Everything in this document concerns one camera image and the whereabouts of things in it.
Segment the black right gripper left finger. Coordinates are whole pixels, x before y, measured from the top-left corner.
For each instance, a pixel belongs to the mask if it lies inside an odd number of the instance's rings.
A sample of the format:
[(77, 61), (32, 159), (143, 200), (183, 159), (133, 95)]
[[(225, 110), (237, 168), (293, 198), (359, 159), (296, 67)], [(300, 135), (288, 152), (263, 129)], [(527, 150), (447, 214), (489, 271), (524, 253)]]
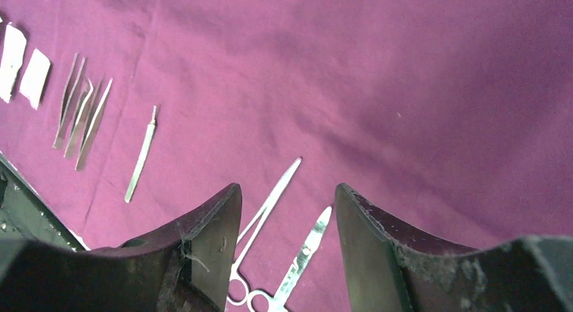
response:
[(2, 240), (1, 310), (223, 311), (241, 208), (241, 187), (232, 183), (116, 248)]

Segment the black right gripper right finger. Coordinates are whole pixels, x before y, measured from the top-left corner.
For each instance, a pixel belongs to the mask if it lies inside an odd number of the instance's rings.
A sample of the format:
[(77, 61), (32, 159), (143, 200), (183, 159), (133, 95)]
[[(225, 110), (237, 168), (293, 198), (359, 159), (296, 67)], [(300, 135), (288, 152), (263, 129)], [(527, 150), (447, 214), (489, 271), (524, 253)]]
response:
[(569, 236), (473, 249), (408, 224), (343, 183), (334, 207), (353, 311), (572, 310)]

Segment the steel surgical forceps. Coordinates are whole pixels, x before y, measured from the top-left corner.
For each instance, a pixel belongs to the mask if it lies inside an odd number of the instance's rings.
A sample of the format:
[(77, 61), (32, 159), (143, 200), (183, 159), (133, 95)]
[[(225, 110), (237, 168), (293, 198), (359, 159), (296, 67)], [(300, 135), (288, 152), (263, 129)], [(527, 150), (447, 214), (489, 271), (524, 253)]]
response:
[(263, 225), (267, 221), (269, 215), (271, 214), (273, 208), (276, 206), (278, 201), (280, 200), (283, 192), (286, 190), (287, 186), (290, 184), (295, 172), (299, 169), (303, 161), (302, 157), (298, 157), (294, 160), (294, 162), (289, 166), (289, 168), (283, 173), (280, 177), (279, 181), (277, 181), (276, 185), (268, 195), (267, 199), (263, 202), (257, 213), (254, 215), (252, 220), (244, 227), (243, 231), (241, 231), (238, 235), (236, 243), (239, 244), (249, 233), (249, 231), (253, 230), (252, 234), (248, 238), (245, 246), (243, 247), (242, 251), (239, 253), (238, 257), (233, 261), (230, 269), (230, 283), (238, 282), (243, 286), (245, 291), (245, 295), (243, 298), (232, 298), (230, 294), (227, 295), (226, 301), (234, 306), (241, 306), (246, 303), (247, 295), (250, 293), (250, 287), (248, 281), (241, 275), (239, 268), (249, 252), (252, 244), (254, 243), (255, 239), (257, 238), (258, 234), (260, 233)]

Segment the remaining steel instrument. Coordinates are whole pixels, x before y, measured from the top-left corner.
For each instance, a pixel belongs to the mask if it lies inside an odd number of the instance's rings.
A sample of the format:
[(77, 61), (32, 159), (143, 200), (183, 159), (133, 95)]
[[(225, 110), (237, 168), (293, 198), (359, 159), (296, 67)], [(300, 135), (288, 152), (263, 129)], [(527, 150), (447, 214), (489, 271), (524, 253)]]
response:
[(151, 114), (151, 119), (150, 119), (149, 123), (147, 124), (145, 137), (144, 137), (144, 140), (143, 140), (143, 143), (141, 146), (141, 150), (140, 150), (139, 156), (137, 158), (136, 165), (134, 167), (128, 188), (126, 190), (126, 194), (124, 195), (124, 202), (125, 203), (131, 202), (132, 197), (134, 195), (134, 192), (136, 190), (137, 184), (139, 182), (140, 176), (142, 174), (143, 168), (145, 166), (145, 162), (147, 160), (149, 149), (151, 147), (151, 143), (152, 143), (152, 140), (153, 140), (153, 137), (155, 134), (155, 129), (157, 126), (157, 109), (158, 109), (158, 106), (154, 105), (153, 111)]

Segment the steel tweezers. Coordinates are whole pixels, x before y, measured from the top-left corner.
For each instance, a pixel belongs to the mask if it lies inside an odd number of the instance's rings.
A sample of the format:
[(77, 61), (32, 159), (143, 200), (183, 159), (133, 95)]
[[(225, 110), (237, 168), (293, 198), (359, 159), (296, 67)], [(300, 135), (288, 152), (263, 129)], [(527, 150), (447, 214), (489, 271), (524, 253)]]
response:
[(75, 100), (76, 89), (80, 84), (80, 80), (83, 76), (85, 61), (86, 58), (81, 57), (79, 53), (74, 54), (70, 73), (68, 75), (68, 79), (61, 99), (59, 124), (55, 134), (55, 140), (53, 142), (54, 149), (61, 149), (64, 146), (64, 141), (66, 139), (66, 133), (71, 116), (70, 106)]
[(96, 93), (96, 98), (98, 100), (97, 105), (91, 109), (90, 116), (88, 119), (88, 124), (84, 131), (84, 138), (82, 140), (81, 148), (78, 154), (78, 159), (76, 161), (75, 170), (77, 172), (83, 170), (86, 166), (89, 153), (95, 142), (95, 138), (99, 127), (101, 125), (101, 120), (103, 119), (103, 113), (105, 110), (105, 105), (107, 103), (107, 98), (113, 83), (113, 78), (110, 78), (107, 85), (103, 87), (102, 83), (99, 85)]

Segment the steel scalpel handle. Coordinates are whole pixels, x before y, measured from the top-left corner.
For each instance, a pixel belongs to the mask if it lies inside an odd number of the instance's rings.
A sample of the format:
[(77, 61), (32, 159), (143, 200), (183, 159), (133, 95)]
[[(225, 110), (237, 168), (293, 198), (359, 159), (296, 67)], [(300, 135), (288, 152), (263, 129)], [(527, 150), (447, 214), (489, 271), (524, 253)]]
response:
[(80, 137), (86, 126), (86, 121), (88, 117), (88, 111), (91, 108), (92, 95), (94, 92), (94, 86), (90, 78), (83, 79), (84, 84), (80, 92), (80, 99), (74, 114), (74, 121), (72, 125), (72, 131), (64, 151), (64, 157), (66, 159), (72, 158), (80, 143)]

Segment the small white sterile packet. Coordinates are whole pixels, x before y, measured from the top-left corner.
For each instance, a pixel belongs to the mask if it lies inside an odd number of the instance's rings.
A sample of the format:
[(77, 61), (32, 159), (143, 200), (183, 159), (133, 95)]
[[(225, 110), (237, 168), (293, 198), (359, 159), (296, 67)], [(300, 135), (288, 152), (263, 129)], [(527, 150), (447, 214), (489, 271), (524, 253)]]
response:
[(34, 49), (19, 88), (34, 110), (39, 108), (50, 67), (49, 58), (39, 49)]

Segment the purple cloth wrap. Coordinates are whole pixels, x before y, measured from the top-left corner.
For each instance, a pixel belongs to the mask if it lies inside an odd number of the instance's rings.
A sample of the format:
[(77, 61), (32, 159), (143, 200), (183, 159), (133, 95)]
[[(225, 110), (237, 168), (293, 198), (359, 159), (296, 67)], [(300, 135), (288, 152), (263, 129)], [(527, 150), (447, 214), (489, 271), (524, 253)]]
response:
[[(37, 110), (1, 104), (1, 152), (90, 249), (231, 182), (247, 224), (303, 161), (241, 272), (277, 289), (345, 182), (474, 248), (572, 233), (572, 0), (1, 0), (52, 63)], [(85, 57), (54, 149), (74, 54)], [(83, 170), (64, 151), (83, 79), (113, 83)], [(124, 202), (153, 106), (157, 126)]]

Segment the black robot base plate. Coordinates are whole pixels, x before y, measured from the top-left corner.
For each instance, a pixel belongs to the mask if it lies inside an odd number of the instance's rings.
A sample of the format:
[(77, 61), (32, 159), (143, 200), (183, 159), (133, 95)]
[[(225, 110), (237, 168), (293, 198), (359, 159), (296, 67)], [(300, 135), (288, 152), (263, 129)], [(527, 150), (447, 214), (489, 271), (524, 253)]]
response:
[(1, 156), (1, 239), (39, 240), (71, 251), (87, 251), (83, 241), (42, 202), (17, 169)]

